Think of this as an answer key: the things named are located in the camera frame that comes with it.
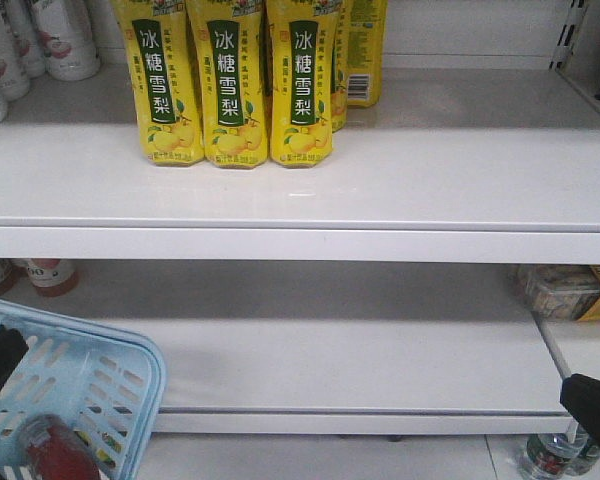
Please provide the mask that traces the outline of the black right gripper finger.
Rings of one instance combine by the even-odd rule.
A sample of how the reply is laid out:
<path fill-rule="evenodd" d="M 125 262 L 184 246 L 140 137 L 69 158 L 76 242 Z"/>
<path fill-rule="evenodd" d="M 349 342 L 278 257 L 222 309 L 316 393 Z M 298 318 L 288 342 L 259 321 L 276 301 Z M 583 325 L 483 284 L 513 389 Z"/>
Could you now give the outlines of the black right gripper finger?
<path fill-rule="evenodd" d="M 562 381 L 559 401 L 600 447 L 600 380 L 572 374 Z"/>

